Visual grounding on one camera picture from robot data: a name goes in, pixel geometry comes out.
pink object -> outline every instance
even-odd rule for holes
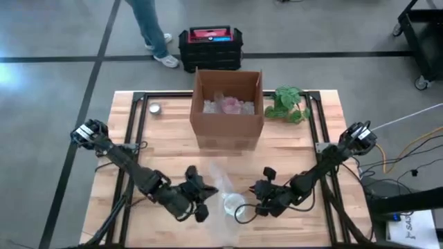
[[[233,97],[226,97],[221,102],[221,108],[226,114],[240,114],[242,111],[242,105],[238,99]]]

open cardboard box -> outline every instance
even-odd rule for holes
[[[203,113],[216,92],[254,102],[255,114]],[[264,124],[262,73],[197,69],[190,122],[200,148],[255,149]]]

wooden table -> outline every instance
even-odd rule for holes
[[[123,143],[132,101],[131,91],[117,91],[112,102],[109,115],[109,137],[114,143]],[[339,135],[347,128],[338,92],[333,90],[320,91],[325,112],[327,129],[332,142],[337,142]],[[184,172],[189,165],[196,165],[199,173],[204,176],[207,184],[213,183],[208,166],[216,163],[227,174],[236,192],[242,193],[249,203],[256,203],[254,195],[247,192],[256,180],[264,178],[263,168],[274,168],[278,175],[277,184],[283,184],[291,176],[310,169],[316,164],[313,142],[309,123],[299,125],[267,120],[255,151],[222,151],[200,150],[189,122],[190,98],[152,98],[150,101],[161,103],[162,115],[147,114],[143,132],[143,140],[147,148],[141,151],[139,163],[152,169],[161,170],[172,179],[173,184],[185,180]],[[264,106],[271,105],[265,100]],[[141,108],[138,108],[136,121]],[[321,136],[320,123],[316,107],[313,114],[317,132]],[[132,141],[135,141],[136,128]],[[354,161],[347,165],[357,173]],[[91,198],[82,231],[81,242],[91,238],[91,234],[102,225],[111,210],[117,167],[110,165],[99,169],[94,179]],[[346,212],[356,226],[366,236],[371,231],[371,222],[363,190],[355,178],[344,167],[338,173],[341,193]],[[207,221],[197,223],[192,217],[179,223],[166,209],[158,204],[142,201],[131,210],[126,246],[128,247],[214,247],[234,246],[245,247],[296,247],[296,246],[329,246],[329,235],[325,218],[324,204],[321,196],[320,183],[316,186],[316,204],[310,212],[286,210],[278,218],[259,216],[247,225],[237,225],[231,231],[238,230],[231,242],[220,241],[220,230],[223,225],[217,224],[217,215],[210,213]],[[133,202],[143,198],[134,190]],[[213,196],[208,202],[217,202]],[[297,208],[308,208],[310,196]],[[342,241],[338,217],[334,220],[339,241]],[[120,219],[116,226],[118,240]]]

jeans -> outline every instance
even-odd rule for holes
[[[166,48],[165,37],[159,26],[155,11],[155,0],[126,0],[132,7],[141,35],[148,46],[153,46],[152,53],[157,58],[169,55]]]

black floor stripe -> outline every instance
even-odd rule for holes
[[[105,28],[105,33],[103,34],[103,38],[100,43],[100,48],[98,49],[98,54],[96,56],[98,60],[96,60],[92,68],[91,76],[89,77],[88,85],[86,87],[86,91],[84,92],[83,101],[80,106],[80,111],[77,116],[77,120],[75,122],[75,127],[80,126],[86,118],[89,104],[91,102],[93,89],[96,85],[98,73],[102,65],[102,59],[105,55],[106,47],[109,42],[109,37],[111,36],[112,28],[116,20],[116,15],[118,12],[118,7],[120,6],[120,1],[121,0],[115,0],[112,6],[111,14],[109,15],[108,22]],[[66,153],[66,158],[64,160],[62,173],[60,175],[60,179],[57,184],[57,189],[55,191],[55,196],[51,204],[51,208],[49,210],[49,215],[46,220],[46,225],[44,226],[43,235],[42,238],[40,239],[39,249],[48,249],[51,244],[51,239],[54,233],[55,226],[57,224],[57,218],[60,213],[60,208],[62,206],[64,193],[68,185],[69,175],[71,174],[71,169],[74,162],[76,151],[77,147],[71,144]]]
[[[411,51],[379,52],[306,52],[306,53],[244,53],[244,59],[291,59],[291,58],[362,58],[362,57],[410,57]],[[102,55],[61,56],[61,57],[0,57],[0,63],[40,63],[40,62],[148,62],[152,55]]]

